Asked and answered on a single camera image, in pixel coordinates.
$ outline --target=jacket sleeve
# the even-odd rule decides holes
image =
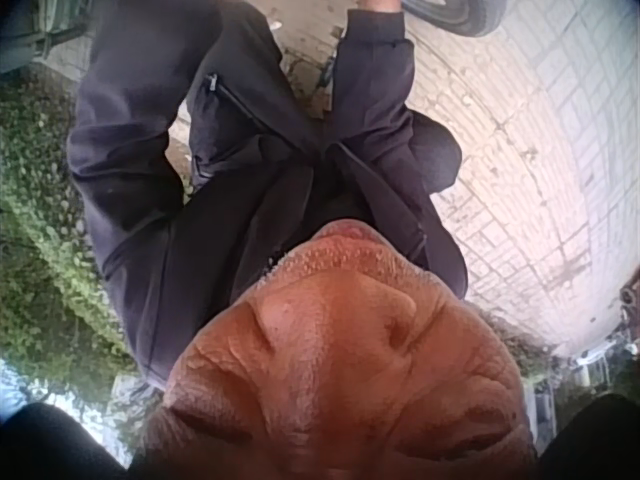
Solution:
[[[103,275],[133,237],[182,208],[182,183],[164,154],[168,129],[220,31],[212,0],[115,0],[109,7],[67,144]]]
[[[404,14],[351,10],[334,70],[330,141],[368,163],[419,214],[428,195],[410,148],[413,114],[405,105],[414,77]]]

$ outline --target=wrist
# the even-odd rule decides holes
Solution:
[[[402,11],[401,0],[358,0],[360,10],[380,13],[398,13]]]

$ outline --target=sleeve cuff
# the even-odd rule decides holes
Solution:
[[[345,39],[359,42],[399,42],[405,40],[404,13],[349,10]]]

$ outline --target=pants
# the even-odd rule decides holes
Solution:
[[[196,189],[207,183],[220,162],[256,135],[275,133],[311,158],[322,151],[322,125],[295,99],[280,68],[282,52],[267,19],[245,2],[223,2],[220,8],[222,34],[202,61],[187,96]],[[225,94],[207,96],[213,88],[224,89]],[[455,182],[462,151],[446,127],[412,113],[411,148],[423,167],[424,188],[428,194],[441,192]],[[443,163],[449,168],[443,169]]]

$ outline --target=green bush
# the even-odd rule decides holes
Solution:
[[[75,397],[102,410],[131,359],[65,305],[47,263],[3,205],[0,214],[0,356],[26,390]]]
[[[0,83],[0,195],[48,265],[64,306],[124,352],[66,167],[72,102],[54,83],[33,71]]]

